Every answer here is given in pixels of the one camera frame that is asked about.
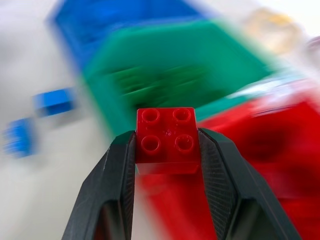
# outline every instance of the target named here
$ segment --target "blue lego brick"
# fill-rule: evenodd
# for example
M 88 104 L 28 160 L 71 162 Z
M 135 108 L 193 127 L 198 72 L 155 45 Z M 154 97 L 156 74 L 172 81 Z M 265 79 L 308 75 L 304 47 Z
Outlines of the blue lego brick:
M 9 143 L 5 150 L 17 154 L 18 157 L 27 157 L 35 153 L 36 137 L 31 118 L 12 121 L 5 132 Z
M 36 95 L 35 106 L 42 116 L 64 113 L 75 107 L 73 94 L 69 88 Z
M 65 0 L 54 22 L 83 70 L 113 25 L 192 16 L 203 17 L 183 0 Z

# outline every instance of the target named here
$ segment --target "red lego brick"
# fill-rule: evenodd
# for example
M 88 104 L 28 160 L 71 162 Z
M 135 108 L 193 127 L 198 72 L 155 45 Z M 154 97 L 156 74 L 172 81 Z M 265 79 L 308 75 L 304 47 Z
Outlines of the red lego brick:
M 192 107 L 137 111 L 135 162 L 140 174 L 193 174 L 201 163 Z

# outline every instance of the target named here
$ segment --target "plastic bin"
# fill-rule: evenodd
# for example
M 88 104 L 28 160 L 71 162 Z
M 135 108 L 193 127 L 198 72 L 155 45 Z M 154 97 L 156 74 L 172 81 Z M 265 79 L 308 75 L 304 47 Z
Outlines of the plastic bin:
M 83 70 L 113 25 L 191 16 L 201 14 L 183 0 L 66 0 L 54 22 Z
M 140 107 L 193 107 L 199 121 L 245 102 L 245 96 L 226 96 L 273 73 L 223 22 L 194 20 L 113 32 L 84 80 L 105 122 L 118 135 L 135 129 L 139 108 L 128 100 L 121 82 L 137 83 L 130 94 L 153 89 L 147 93 L 148 105 Z
M 300 100 L 258 111 L 259 100 L 247 102 L 199 127 L 235 142 L 242 156 L 266 179 L 301 237 L 311 240 L 320 235 L 320 115 L 309 99 Z M 200 171 L 141 175 L 137 180 L 173 240 L 216 239 L 208 224 L 209 210 L 200 204 L 205 201 Z

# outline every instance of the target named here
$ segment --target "green container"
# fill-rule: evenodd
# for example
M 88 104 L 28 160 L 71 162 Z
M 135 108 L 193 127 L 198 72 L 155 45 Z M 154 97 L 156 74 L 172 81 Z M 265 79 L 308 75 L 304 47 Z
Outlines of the green container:
M 275 73 L 239 39 L 218 20 L 119 29 L 84 80 L 114 135 L 135 129 L 141 98 L 143 107 L 194 107 L 201 121 L 245 102 L 226 96 Z

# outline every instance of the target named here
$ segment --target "white table surface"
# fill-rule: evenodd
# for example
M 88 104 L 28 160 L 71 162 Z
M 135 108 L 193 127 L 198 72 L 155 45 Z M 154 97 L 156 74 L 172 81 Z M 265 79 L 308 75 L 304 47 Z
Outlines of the white table surface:
M 216 8 L 235 22 L 258 6 L 249 0 L 188 1 Z M 61 239 L 83 180 L 111 142 L 44 22 L 56 2 L 0 0 L 0 130 L 10 121 L 35 117 L 35 94 L 76 86 L 78 102 L 73 112 L 35 118 L 38 154 L 16 159 L 0 151 L 0 240 Z M 313 23 L 320 19 L 316 4 L 268 1 L 268 6 L 295 16 L 310 36 L 320 35 Z M 156 237 L 159 229 L 147 219 L 139 194 L 135 202 L 132 239 L 168 239 Z

